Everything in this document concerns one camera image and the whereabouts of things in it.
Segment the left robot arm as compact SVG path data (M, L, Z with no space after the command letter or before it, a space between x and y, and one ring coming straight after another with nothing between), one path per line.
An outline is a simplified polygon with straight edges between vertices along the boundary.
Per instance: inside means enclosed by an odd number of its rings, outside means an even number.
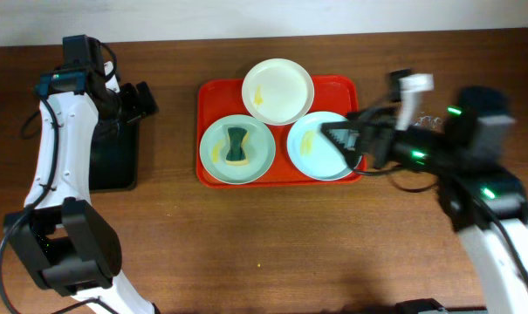
M93 190L132 188L139 124L158 112L146 83L121 84L107 44L63 40L63 64L35 87L42 123L38 163L24 208L3 221L34 284L97 313L154 313L122 269L116 231L93 208Z

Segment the light blue plate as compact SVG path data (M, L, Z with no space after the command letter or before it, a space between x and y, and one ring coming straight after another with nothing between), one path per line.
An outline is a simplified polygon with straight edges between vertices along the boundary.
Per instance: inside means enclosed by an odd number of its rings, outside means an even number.
M308 113L293 124L286 147L291 163L304 175L319 181L336 181L353 174L341 152L320 131L324 123L345 122L338 113Z

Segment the pale green plate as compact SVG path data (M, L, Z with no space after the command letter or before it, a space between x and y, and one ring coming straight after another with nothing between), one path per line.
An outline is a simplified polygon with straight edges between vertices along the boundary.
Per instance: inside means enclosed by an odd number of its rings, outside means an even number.
M247 131L242 149L246 162L236 165L226 161L230 150L231 128ZM262 177L276 155L276 144L271 130L259 120L242 114L226 116L214 122L202 135L199 157L211 177L226 184L241 185Z

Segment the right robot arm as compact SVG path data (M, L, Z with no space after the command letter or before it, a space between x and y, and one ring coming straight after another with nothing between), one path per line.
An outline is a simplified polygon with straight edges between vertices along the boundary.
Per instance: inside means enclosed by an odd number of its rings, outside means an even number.
M402 170L436 177L437 201L472 262L490 313L528 313L528 198L500 165L515 120L507 98L464 87L441 132L412 126L422 89L401 89L401 107L371 107L320 126L350 170L374 159L373 176Z

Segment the green and yellow sponge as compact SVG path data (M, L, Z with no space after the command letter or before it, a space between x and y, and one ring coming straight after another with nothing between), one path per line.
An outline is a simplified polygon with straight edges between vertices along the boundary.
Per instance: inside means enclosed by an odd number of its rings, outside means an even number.
M243 166L248 163L248 157L244 151L243 145L247 140L248 131L244 128L235 126L228 130L230 149L225 156L225 163L230 166Z

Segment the white plate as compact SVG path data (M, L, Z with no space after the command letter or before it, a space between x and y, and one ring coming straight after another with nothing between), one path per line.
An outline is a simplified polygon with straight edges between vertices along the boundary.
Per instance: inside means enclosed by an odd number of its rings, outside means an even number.
M285 126L306 115L313 104L314 84L298 63L272 58L254 65L243 79L241 98L246 110L271 126Z

